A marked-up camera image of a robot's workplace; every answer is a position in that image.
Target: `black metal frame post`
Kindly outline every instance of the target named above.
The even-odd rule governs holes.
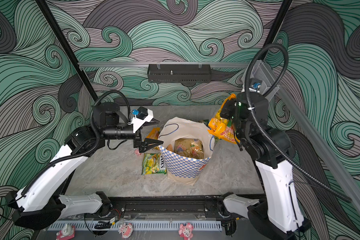
[[[273,43],[273,41],[276,39],[277,34],[279,33],[279,30],[281,28],[281,25],[283,24],[285,15],[288,12],[289,7],[291,6],[293,0],[284,0],[281,4],[281,7],[279,9],[279,12],[276,15],[276,18],[273,20],[272,27],[268,33],[267,38],[265,39],[264,46],[268,45],[270,43]],[[259,60],[264,60],[267,53],[264,53]]]
[[[71,61],[72,65],[74,66],[81,81],[84,83],[85,87],[88,89],[93,100],[96,101],[98,96],[97,96],[95,90],[93,89],[91,82],[89,81],[85,71],[80,69],[80,67],[78,65],[79,60],[77,60],[75,53],[72,51],[72,48],[69,46],[68,41],[64,37],[64,34],[62,33],[62,31],[58,25],[58,22],[53,17],[53,14],[47,5],[47,2],[45,0],[35,0],[35,1],[36,1],[37,5],[39,6],[41,12],[43,13],[45,19],[47,20],[49,26],[51,27],[52,31],[56,35],[56,38],[60,42],[63,50],[65,51],[65,53],[68,56],[69,60]]]

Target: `green snack package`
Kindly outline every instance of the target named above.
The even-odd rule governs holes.
[[[143,171],[142,175],[152,173],[167,173],[164,159],[161,153],[145,153],[143,160]]]

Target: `black box on rail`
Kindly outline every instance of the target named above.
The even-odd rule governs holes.
[[[150,64],[148,80],[153,83],[209,83],[212,77],[211,66],[203,64]]]

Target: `red wire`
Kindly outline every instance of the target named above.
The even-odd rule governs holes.
[[[117,210],[117,209],[113,209],[113,210],[116,210],[119,213],[119,218],[120,218],[121,214],[120,214],[119,210]]]

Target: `gold snack package inside bag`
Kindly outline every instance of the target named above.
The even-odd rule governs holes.
[[[211,118],[211,121],[208,123],[208,126],[211,128],[211,130],[208,130],[210,134],[220,139],[224,139],[227,142],[232,142],[234,144],[236,144],[236,141],[235,141],[235,131],[233,130],[232,122],[230,119],[225,119],[220,117],[220,113],[225,102],[227,100],[231,100],[235,98],[236,95],[232,93],[227,99],[225,99],[220,109],[215,114],[215,117]]]
[[[175,141],[174,153],[196,159],[203,159],[203,144],[199,139],[180,138]]]
[[[160,128],[154,127],[152,131],[147,135],[147,138],[157,140],[159,133],[160,133]],[[160,149],[158,148],[158,146],[156,146],[152,149],[147,150],[145,153],[160,153]]]
[[[167,173],[164,159],[160,153],[145,153],[143,160],[143,171],[142,175],[153,174],[153,173]]]

